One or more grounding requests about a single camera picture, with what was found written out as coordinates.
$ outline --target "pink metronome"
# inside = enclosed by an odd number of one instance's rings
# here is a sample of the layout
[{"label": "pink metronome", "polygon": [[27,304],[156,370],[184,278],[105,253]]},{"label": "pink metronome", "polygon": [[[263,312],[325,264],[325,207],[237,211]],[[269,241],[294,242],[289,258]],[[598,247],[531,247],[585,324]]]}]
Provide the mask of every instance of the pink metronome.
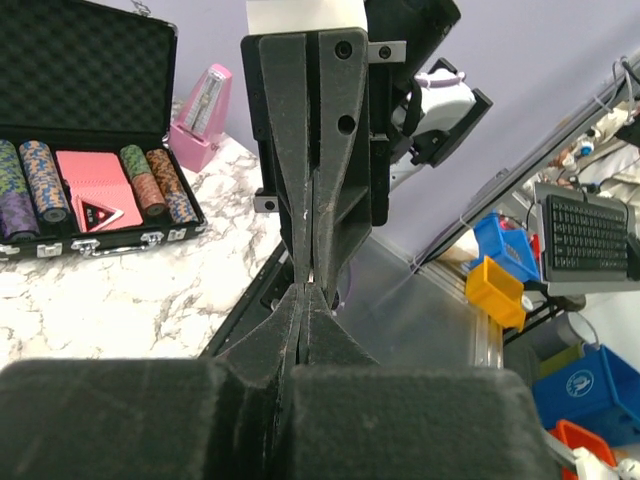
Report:
[{"label": "pink metronome", "polygon": [[171,123],[169,146],[180,165],[192,172],[200,172],[218,149],[229,110],[232,78],[223,66],[212,65]]}]

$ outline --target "purple poker chip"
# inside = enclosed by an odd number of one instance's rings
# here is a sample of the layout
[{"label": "purple poker chip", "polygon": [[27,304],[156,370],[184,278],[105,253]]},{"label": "purple poker chip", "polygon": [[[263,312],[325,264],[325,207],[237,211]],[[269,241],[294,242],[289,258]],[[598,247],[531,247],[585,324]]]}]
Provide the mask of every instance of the purple poker chip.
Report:
[{"label": "purple poker chip", "polygon": [[8,241],[33,240],[40,234],[29,194],[7,192],[0,196],[0,228]]}]

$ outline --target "keyboard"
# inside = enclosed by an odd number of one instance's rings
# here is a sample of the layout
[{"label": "keyboard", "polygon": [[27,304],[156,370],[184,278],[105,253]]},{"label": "keyboard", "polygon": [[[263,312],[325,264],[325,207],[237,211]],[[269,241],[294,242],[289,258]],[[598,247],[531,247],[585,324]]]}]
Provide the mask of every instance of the keyboard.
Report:
[{"label": "keyboard", "polygon": [[[548,195],[544,202],[548,280],[553,280],[551,272],[575,273],[576,277],[571,280],[576,281],[589,281],[590,272],[597,274],[597,280],[626,277],[628,213],[625,210],[559,195]],[[570,280],[566,275],[562,277],[561,281]]]}]

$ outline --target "black case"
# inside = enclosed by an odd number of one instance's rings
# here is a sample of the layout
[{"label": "black case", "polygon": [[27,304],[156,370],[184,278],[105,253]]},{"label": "black case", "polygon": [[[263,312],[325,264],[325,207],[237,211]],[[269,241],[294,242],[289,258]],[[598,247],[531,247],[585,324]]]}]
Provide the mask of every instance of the black case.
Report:
[{"label": "black case", "polygon": [[[198,216],[169,214],[143,225],[80,233],[75,215],[41,224],[34,241],[0,237],[0,259],[86,257],[148,250],[202,233],[206,219],[168,150],[177,30],[157,19],[84,0],[0,0],[0,139],[58,149],[117,153],[129,144],[164,148]],[[67,200],[71,205],[69,191]]]}]

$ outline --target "poker chip case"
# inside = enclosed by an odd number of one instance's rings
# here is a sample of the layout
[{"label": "poker chip case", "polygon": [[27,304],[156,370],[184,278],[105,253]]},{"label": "poker chip case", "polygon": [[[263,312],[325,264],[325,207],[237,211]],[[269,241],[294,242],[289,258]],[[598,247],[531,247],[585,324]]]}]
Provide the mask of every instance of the poker chip case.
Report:
[{"label": "poker chip case", "polygon": [[[167,146],[173,25],[85,0],[0,0],[0,31],[1,260],[131,253],[205,230],[202,209]],[[85,153],[118,158],[139,220],[104,230],[81,225],[75,192],[107,204],[119,198],[100,178],[108,169],[96,164],[75,164],[84,172],[84,190],[67,181],[62,155],[77,162]],[[87,176],[92,171],[96,178]],[[151,191],[151,198],[136,188]],[[178,191],[179,202],[171,203]]]}]

